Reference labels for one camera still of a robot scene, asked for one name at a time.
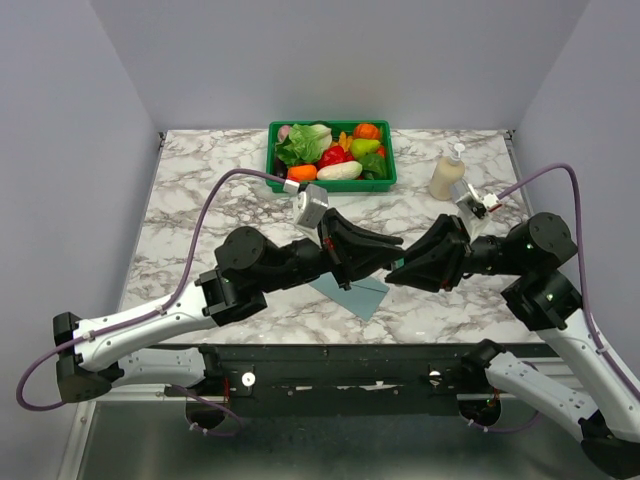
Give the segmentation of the blue-grey envelope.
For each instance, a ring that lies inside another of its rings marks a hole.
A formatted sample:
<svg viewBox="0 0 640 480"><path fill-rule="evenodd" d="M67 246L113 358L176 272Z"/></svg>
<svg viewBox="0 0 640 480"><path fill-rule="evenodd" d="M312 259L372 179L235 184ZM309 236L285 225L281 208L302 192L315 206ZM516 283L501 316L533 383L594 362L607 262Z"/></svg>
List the blue-grey envelope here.
<svg viewBox="0 0 640 480"><path fill-rule="evenodd" d="M352 282L350 289L340 288L331 274L325 274L310 286L363 321L369 321L389 292L389 287L372 278Z"/></svg>

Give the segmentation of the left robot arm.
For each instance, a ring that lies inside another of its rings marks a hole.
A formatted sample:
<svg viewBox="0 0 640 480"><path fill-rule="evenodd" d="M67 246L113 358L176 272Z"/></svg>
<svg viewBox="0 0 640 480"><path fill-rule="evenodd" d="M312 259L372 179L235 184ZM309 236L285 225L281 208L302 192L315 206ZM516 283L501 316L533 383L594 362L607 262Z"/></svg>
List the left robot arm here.
<svg viewBox="0 0 640 480"><path fill-rule="evenodd" d="M403 255L402 239L358 227L336 209L320 220L313 239L278 246L254 227L233 230L216 248L217 265L171 295L117 314L53 319L58 347L56 382L65 403L96 399L116 386L159 382L214 393L220 368L199 353L195 363L162 361L151 346L172 337L242 321L267 306L266 294L308 284L324 274L347 290Z"/></svg>

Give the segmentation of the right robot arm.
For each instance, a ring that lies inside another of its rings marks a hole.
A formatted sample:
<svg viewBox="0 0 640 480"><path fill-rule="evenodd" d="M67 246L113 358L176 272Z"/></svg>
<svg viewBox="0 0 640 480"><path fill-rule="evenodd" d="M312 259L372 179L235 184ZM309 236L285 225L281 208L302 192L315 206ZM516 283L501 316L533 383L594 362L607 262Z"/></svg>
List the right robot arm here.
<svg viewBox="0 0 640 480"><path fill-rule="evenodd" d="M507 308L564 361L583 389L559 383L488 339L463 356L458 377L474 392L490 386L512 394L567 431L599 470L629 479L639 473L639 383L620 378L618 356L586 320L585 300L559 270L578 251L555 214L536 214L504 237L477 239L459 218L441 215L385 280L439 292L473 275L513 276L501 293Z"/></svg>

